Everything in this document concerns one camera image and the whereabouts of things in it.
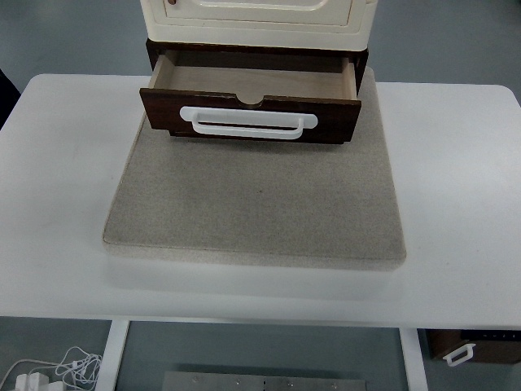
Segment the white handle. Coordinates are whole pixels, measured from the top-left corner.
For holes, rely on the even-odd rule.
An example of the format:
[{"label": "white handle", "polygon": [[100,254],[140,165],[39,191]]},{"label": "white handle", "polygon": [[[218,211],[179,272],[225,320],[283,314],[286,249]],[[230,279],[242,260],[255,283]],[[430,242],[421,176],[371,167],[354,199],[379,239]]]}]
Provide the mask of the white handle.
[{"label": "white handle", "polygon": [[[445,361],[447,361],[447,365],[449,367],[455,367],[455,366],[461,364],[462,362],[468,361],[474,357],[474,350],[472,350],[472,348],[474,346],[475,346],[475,344],[466,344],[466,345],[462,346],[461,348],[458,348],[458,349],[454,350],[453,352],[447,354],[446,356],[443,357],[443,359]],[[465,356],[459,358],[456,361],[453,361],[453,359],[455,357],[457,357],[459,354],[464,353],[464,352],[466,352]]]},{"label": "white handle", "polygon": [[184,106],[179,114],[183,120],[192,123],[194,131],[197,133],[219,136],[295,140],[302,135],[304,129],[312,129],[318,124],[317,116],[314,114],[295,112],[262,112]]}]

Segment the brown drawer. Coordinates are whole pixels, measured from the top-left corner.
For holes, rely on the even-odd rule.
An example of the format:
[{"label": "brown drawer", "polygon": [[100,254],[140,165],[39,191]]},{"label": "brown drawer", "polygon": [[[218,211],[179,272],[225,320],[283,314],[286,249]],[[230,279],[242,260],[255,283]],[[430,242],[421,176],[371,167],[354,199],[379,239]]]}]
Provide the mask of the brown drawer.
[{"label": "brown drawer", "polygon": [[434,359],[442,359],[466,344],[473,344],[473,356],[469,362],[503,364],[521,362],[519,335],[521,332],[501,330],[427,330],[431,357]]},{"label": "brown drawer", "polygon": [[140,90],[154,129],[185,137],[351,140],[361,101],[347,57],[162,53],[150,85]]}]

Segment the power adapter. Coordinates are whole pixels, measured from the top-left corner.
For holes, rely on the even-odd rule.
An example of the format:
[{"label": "power adapter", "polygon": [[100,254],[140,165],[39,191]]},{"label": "power adapter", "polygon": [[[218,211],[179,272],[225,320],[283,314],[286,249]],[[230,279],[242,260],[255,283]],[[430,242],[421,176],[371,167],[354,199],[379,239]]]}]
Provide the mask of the power adapter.
[{"label": "power adapter", "polygon": [[12,391],[65,391],[63,381],[49,383],[49,378],[40,372],[34,372],[31,376],[27,374],[16,377],[15,389]]}]

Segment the felt pad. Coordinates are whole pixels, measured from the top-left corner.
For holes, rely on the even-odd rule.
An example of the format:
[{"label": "felt pad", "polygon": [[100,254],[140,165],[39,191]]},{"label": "felt pad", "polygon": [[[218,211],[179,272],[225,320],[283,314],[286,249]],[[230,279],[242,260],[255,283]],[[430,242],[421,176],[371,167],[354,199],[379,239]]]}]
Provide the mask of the felt pad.
[{"label": "felt pad", "polygon": [[374,74],[350,143],[174,138],[145,118],[103,235],[115,254],[381,270],[405,244]]}]

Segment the table top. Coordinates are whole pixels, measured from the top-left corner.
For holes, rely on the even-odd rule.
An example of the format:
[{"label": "table top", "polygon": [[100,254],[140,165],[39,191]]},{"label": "table top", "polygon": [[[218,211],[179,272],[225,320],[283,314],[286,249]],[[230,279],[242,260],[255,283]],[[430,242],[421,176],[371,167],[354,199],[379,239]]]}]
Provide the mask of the table top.
[{"label": "table top", "polygon": [[408,253],[387,272],[108,254],[148,80],[29,83],[0,131],[0,315],[521,327],[521,109],[506,88],[378,83]]}]

